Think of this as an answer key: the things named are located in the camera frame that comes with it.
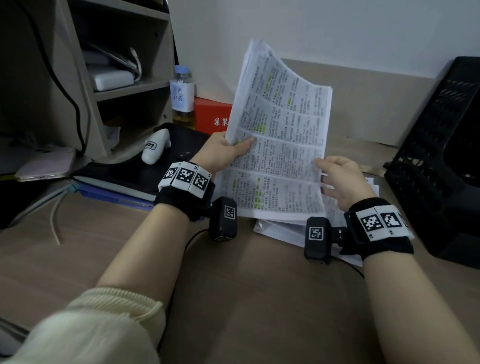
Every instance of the person's left hand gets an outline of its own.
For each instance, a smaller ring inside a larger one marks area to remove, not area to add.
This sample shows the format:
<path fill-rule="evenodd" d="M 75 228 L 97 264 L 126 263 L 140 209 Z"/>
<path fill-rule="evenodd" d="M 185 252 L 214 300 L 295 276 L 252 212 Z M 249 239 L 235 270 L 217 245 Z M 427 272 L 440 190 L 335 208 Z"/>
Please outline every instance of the person's left hand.
<path fill-rule="evenodd" d="M 227 132 L 213 133 L 202 149 L 191 159 L 212 174 L 212 180 L 217 172 L 224 170 L 233 160 L 246 153 L 255 138 L 249 138 L 231 146 L 225 139 Z"/>

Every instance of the forearm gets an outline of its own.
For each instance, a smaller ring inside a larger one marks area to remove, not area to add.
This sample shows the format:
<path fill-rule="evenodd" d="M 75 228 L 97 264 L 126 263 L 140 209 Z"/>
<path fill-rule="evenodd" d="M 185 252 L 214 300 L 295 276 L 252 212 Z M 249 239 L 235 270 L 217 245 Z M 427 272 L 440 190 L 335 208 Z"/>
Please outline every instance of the forearm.
<path fill-rule="evenodd" d="M 413 255 L 371 255 L 364 272 L 389 363 L 480 363 L 472 340 Z"/>
<path fill-rule="evenodd" d="M 188 217 L 159 204 L 110 263 L 98 287 L 115 287 L 167 303 L 183 257 Z"/>

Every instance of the hand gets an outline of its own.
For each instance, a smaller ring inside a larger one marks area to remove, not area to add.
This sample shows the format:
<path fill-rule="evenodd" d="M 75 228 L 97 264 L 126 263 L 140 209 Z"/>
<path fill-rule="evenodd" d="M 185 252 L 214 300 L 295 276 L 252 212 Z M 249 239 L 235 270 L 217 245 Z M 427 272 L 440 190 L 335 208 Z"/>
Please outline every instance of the hand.
<path fill-rule="evenodd" d="M 250 138 L 231 146 L 225 139 L 226 133 L 213 133 L 191 159 L 191 162 L 210 172 L 212 180 L 217 172 L 228 167 L 236 157 L 245 154 L 255 140 Z"/>
<path fill-rule="evenodd" d="M 322 176 L 322 182 L 333 186 L 333 189 L 323 188 L 322 193 L 336 199 L 340 210 L 348 211 L 361 200 L 377 197 L 353 160 L 345 157 L 316 158 L 315 165 L 328 174 L 328 177 Z"/>

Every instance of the white wall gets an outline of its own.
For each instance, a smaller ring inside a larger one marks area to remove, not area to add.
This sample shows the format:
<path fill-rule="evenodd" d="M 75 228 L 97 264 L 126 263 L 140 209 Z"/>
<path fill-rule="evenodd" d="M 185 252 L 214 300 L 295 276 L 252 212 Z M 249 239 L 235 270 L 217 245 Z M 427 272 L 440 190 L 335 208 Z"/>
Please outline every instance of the white wall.
<path fill-rule="evenodd" d="M 233 101 L 252 38 L 282 58 L 435 78 L 480 56 L 479 0 L 169 0 L 201 97 Z"/>

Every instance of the bottle label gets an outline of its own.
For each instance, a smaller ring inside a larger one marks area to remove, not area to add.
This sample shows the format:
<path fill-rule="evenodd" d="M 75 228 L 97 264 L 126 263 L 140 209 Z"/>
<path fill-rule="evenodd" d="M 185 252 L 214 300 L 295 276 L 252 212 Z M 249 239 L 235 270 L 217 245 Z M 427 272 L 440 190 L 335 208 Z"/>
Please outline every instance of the bottle label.
<path fill-rule="evenodd" d="M 172 109 L 182 112 L 193 111 L 195 84 L 180 83 L 172 80 L 170 81 L 170 95 L 172 98 Z"/>

